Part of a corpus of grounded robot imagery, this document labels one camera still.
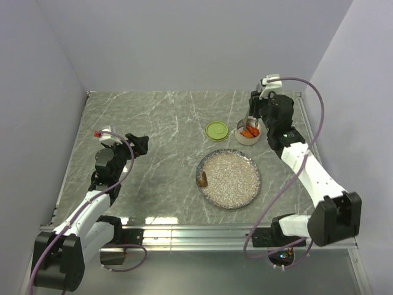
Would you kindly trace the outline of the orange chicken wing toy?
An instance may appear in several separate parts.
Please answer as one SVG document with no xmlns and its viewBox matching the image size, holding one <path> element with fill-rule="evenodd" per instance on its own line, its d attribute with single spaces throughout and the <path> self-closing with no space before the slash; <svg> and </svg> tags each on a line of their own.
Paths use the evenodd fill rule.
<svg viewBox="0 0 393 295">
<path fill-rule="evenodd" d="M 241 131 L 240 134 L 245 138 L 253 138 L 253 134 L 249 130 Z"/>
</svg>

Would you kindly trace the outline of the green round lid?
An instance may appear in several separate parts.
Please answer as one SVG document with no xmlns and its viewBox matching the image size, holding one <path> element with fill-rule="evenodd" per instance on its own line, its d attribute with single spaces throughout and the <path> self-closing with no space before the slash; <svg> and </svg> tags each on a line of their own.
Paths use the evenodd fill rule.
<svg viewBox="0 0 393 295">
<path fill-rule="evenodd" d="M 229 135 L 227 125 L 221 121 L 212 121 L 208 123 L 204 131 L 207 138 L 215 142 L 224 141 Z"/>
</svg>

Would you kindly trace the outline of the brown green food piece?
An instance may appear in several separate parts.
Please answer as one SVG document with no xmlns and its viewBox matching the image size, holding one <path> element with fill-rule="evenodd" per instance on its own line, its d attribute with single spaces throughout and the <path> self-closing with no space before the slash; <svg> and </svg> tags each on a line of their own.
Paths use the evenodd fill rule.
<svg viewBox="0 0 393 295">
<path fill-rule="evenodd" d="M 198 180 L 198 185 L 200 187 L 207 187 L 208 186 L 207 176 L 206 176 L 205 171 L 203 171 L 203 170 L 201 170 L 200 178 Z"/>
</svg>

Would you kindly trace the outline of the orange drumstick toy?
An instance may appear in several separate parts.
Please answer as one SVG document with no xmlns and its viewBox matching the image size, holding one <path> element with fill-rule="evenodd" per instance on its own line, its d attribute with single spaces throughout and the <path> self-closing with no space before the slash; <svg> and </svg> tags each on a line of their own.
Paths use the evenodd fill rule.
<svg viewBox="0 0 393 295">
<path fill-rule="evenodd" d="M 258 128 L 255 128 L 253 126 L 247 125 L 246 126 L 247 130 L 249 131 L 249 133 L 253 136 L 253 137 L 257 137 L 260 134 L 260 131 Z"/>
</svg>

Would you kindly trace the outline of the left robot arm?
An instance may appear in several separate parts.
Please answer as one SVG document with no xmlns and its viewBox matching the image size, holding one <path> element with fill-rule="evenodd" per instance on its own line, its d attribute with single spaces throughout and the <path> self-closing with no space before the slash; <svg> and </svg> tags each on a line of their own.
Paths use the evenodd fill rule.
<svg viewBox="0 0 393 295">
<path fill-rule="evenodd" d="M 35 239 L 28 294 L 35 287 L 75 291 L 86 263 L 104 246 L 119 246 L 124 239 L 120 218 L 106 216 L 133 168 L 148 152 L 148 136 L 120 136 L 111 128 L 96 131 L 102 149 L 95 155 L 95 170 L 84 199 L 51 232 Z"/>
</svg>

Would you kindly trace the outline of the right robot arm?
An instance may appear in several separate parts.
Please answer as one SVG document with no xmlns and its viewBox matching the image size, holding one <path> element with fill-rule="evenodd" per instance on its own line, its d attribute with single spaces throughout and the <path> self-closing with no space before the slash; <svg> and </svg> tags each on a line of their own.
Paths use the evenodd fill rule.
<svg viewBox="0 0 393 295">
<path fill-rule="evenodd" d="M 294 101 L 286 95 L 270 92 L 262 98 L 253 91 L 249 115 L 260 119 L 267 129 L 270 148 L 296 175 L 311 197 L 311 215 L 285 214 L 273 218 L 267 238 L 268 246 L 304 245 L 311 239 L 326 246 L 358 236 L 362 200 L 347 192 L 318 162 L 304 137 L 293 126 Z"/>
</svg>

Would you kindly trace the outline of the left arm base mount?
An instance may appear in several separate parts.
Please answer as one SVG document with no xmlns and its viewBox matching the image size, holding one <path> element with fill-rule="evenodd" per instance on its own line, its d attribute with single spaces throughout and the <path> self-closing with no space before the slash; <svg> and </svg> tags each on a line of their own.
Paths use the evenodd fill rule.
<svg viewBox="0 0 393 295">
<path fill-rule="evenodd" d="M 113 216 L 101 216 L 99 222 L 110 224 L 114 228 L 113 239 L 104 245 L 99 254 L 101 267 L 111 272 L 129 272 L 140 267 L 147 259 L 147 250 L 142 245 L 144 229 L 123 228 L 121 219 Z M 113 269 L 111 266 L 120 266 L 125 262 L 129 249 L 143 250 L 143 257 L 139 263 L 128 269 Z"/>
</svg>

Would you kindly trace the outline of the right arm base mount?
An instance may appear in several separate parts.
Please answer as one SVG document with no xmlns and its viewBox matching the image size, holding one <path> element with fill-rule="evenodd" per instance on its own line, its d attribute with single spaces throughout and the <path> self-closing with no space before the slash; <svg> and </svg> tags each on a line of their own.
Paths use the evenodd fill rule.
<svg viewBox="0 0 393 295">
<path fill-rule="evenodd" d="M 268 227 L 253 227 L 246 234 L 243 250 L 246 251 L 249 244 L 253 248 L 266 248 L 266 253 L 251 258 L 268 258 L 274 268 L 286 270 L 301 262 L 306 254 L 295 259 L 294 250 L 299 247 L 307 247 L 309 253 L 311 245 L 307 244 L 309 238 L 306 229 L 307 216 L 297 214 L 285 214 L 273 218 Z"/>
</svg>

